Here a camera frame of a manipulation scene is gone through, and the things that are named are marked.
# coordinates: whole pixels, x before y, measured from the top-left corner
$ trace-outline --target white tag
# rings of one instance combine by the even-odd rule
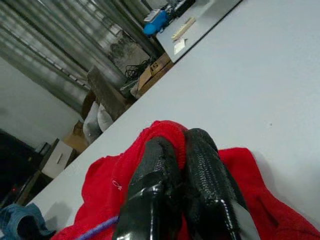
[[[185,39],[184,38],[180,38],[176,41],[176,43],[174,44],[174,55],[176,55],[177,53],[179,53],[182,49],[184,49],[186,46],[185,44]]]

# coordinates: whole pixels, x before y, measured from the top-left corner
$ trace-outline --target wire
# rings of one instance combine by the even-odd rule
[[[144,60],[138,65],[127,65],[125,67],[125,77],[126,77],[126,82],[132,82],[134,80],[137,80],[140,75],[145,71],[145,69],[153,64],[156,60],[153,57],[150,57],[148,60]]]
[[[98,226],[90,229],[86,233],[79,236],[76,240],[87,240],[93,238],[95,235],[101,233],[102,231],[111,227],[111,225],[117,223],[119,220],[119,216],[114,216],[107,221],[100,223]]]

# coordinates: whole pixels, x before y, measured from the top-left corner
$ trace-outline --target blue object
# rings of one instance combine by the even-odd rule
[[[144,26],[143,32],[148,36],[155,34],[163,28],[168,20],[169,16],[167,12],[161,10],[160,13],[151,22]]]
[[[48,236],[55,231],[48,230],[39,208],[31,203],[28,206],[11,204],[0,210],[0,229],[4,234],[3,240],[21,240],[18,234],[18,225],[24,217],[33,217],[39,233]]]
[[[107,221],[104,221],[103,223],[99,224],[95,228],[90,229],[85,234],[82,234],[80,237],[78,237],[76,240],[87,240],[90,238],[93,238],[95,235],[101,233],[102,231],[108,229],[111,227],[112,224],[117,223],[119,220],[118,216],[114,216],[110,218]]]

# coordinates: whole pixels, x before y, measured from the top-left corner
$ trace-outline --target white desk surface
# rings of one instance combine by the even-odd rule
[[[244,0],[33,200],[73,223],[90,164],[125,151],[155,120],[247,147],[267,187],[320,223],[320,1]]]
[[[162,32],[158,32],[156,38],[175,63],[239,2],[240,0],[196,0],[182,16],[174,19]],[[195,23],[182,35],[185,47],[175,54],[177,42],[171,37],[189,18],[195,18]]]

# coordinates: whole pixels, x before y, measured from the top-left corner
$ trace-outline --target white wall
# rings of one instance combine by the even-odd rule
[[[80,116],[0,58],[0,128],[31,147],[62,139]]]

